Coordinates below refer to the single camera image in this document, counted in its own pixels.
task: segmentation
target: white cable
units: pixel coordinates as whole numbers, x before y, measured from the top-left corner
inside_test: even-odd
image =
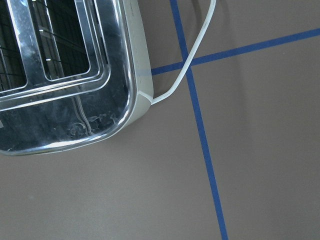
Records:
[[[177,89],[177,87],[179,86],[179,84],[181,83],[183,77],[185,76],[188,68],[190,67],[190,64],[192,62],[192,60],[194,59],[194,56],[199,48],[199,45],[202,41],[202,39],[204,38],[205,36],[205,33],[208,29],[208,26],[211,22],[211,19],[212,19],[212,16],[214,15],[214,11],[215,11],[215,8],[216,8],[216,0],[211,0],[210,2],[210,7],[209,7],[209,10],[208,10],[208,13],[206,15],[206,18],[204,20],[204,23],[202,25],[202,28],[199,32],[199,35],[198,37],[196,38],[194,44],[193,44],[193,47],[189,53],[189,56],[187,57],[184,65],[183,65],[183,68],[181,69],[178,77],[176,78],[175,82],[173,83],[173,85],[171,86],[171,88],[165,92],[164,94],[160,95],[160,96],[157,96],[156,98],[153,99],[151,105],[153,104],[156,104],[164,99],[166,99],[167,97],[169,97],[171,94],[173,94],[175,92],[175,90]]]

